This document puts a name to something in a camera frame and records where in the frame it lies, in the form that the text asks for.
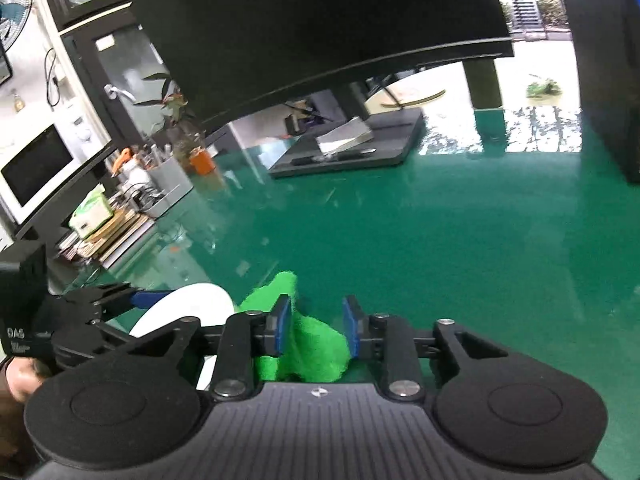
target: ribbed gray panel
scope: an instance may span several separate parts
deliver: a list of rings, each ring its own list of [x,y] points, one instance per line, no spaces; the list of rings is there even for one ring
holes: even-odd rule
[[[321,386],[327,394],[317,397]],[[87,472],[54,463],[33,480],[602,480],[590,466],[548,475],[494,470],[453,449],[418,406],[372,384],[267,383],[217,406],[185,446],[148,465]]]

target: green table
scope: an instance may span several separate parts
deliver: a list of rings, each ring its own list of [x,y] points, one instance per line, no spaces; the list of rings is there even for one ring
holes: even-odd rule
[[[211,281],[240,303],[292,270],[301,309],[336,328],[345,294],[415,326],[451,317],[596,388],[610,416],[596,464],[636,479],[640,189],[587,127],[580,151],[576,112],[507,112],[508,153],[483,151],[468,115],[428,118],[397,168],[271,180],[260,160],[285,146],[217,157],[220,174],[99,279]]]

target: white appliance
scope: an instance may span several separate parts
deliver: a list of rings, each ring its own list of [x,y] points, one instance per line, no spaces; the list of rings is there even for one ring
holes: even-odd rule
[[[104,146],[75,100],[54,112],[33,106],[17,114],[14,142],[0,155],[0,198],[17,224]]]

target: fan blade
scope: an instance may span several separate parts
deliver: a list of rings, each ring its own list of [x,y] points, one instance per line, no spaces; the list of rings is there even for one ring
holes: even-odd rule
[[[0,5],[0,18],[20,23],[26,10],[26,7],[21,4],[2,4]]]

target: screw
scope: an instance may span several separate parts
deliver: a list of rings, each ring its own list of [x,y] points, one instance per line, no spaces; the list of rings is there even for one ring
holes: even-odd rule
[[[395,381],[389,385],[389,391],[400,397],[413,397],[420,392],[420,384],[413,381]]]
[[[245,390],[244,383],[235,379],[224,379],[213,388],[213,391],[221,397],[237,397],[242,395]]]

